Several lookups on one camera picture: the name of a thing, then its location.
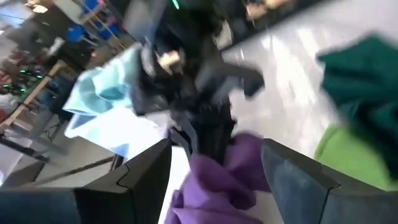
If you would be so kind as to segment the dark teal towel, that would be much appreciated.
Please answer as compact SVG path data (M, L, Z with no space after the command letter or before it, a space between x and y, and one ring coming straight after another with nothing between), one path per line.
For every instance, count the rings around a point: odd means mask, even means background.
M368 35L317 60L324 66L321 87L341 119L398 180L398 43Z

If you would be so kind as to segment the blue chair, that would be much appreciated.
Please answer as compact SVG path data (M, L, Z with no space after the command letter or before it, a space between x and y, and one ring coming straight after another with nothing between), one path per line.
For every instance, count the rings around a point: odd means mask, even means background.
M113 35L118 36L121 33L120 26L117 22L112 23L108 28L104 28L99 35L104 40L110 39Z
M69 42L79 42L85 36L85 30L81 25L74 25L67 31L67 40Z

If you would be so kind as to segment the wooden bench frame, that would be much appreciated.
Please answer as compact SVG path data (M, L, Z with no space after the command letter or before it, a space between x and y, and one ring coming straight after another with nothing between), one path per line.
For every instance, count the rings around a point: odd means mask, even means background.
M48 72L48 74L41 79L41 81L36 85L36 87L27 95L22 103L4 120L0 123L0 130L3 131L11 126L11 124L17 119L17 117L24 111L29 109L29 105L33 102L39 92L46 87L47 83L52 80L52 78L56 75L58 71L63 68L66 68L67 64L59 60L52 69Z

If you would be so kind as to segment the light blue towel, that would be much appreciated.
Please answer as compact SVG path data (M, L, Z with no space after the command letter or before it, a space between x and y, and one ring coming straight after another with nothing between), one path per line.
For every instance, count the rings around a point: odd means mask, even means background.
M127 159L166 138L166 113L138 116L131 100L141 50L134 44L102 67L80 74L63 106L73 115L66 137L81 137Z

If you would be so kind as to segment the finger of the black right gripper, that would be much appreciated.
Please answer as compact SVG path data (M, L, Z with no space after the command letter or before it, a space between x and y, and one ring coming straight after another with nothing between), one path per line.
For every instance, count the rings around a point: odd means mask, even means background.
M197 91L208 97L227 97L233 88L240 88L252 97L264 86L258 69L223 61L206 62L195 79Z
M231 103L174 109L171 118L174 125L169 129L169 139L183 147L188 158L202 154L223 163L236 124Z

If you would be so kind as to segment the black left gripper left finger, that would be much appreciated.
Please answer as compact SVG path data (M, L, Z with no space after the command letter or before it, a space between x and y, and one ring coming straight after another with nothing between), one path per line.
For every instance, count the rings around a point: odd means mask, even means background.
M81 224L158 224L172 147L163 139L120 167L74 190Z

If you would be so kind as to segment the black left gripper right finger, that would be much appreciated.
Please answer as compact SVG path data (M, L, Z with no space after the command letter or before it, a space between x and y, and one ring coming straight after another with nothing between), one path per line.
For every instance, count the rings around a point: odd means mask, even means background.
M356 180L272 139L261 160L284 224L398 224L398 192Z

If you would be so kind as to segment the purple towel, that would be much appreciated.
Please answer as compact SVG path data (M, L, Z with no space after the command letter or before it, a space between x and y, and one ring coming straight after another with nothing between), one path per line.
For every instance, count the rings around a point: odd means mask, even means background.
M190 172L172 194L164 224L263 224L244 214L257 204L257 191L270 191L261 147L262 138L240 133L226 148L222 164L194 154Z

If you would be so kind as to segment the person's hand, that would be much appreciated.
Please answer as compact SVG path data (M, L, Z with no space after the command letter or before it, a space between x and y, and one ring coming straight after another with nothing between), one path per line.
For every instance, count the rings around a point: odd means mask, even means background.
M246 12L247 12L246 17L249 20L255 20L267 13L267 6L264 3L262 3L262 4L249 3L246 5Z

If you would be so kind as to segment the lime green towel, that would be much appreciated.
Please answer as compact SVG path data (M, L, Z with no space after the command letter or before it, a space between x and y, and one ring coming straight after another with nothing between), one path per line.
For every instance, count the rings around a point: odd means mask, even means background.
M327 127L314 159L373 187L398 191L398 180L390 177L382 157L347 128L337 125Z

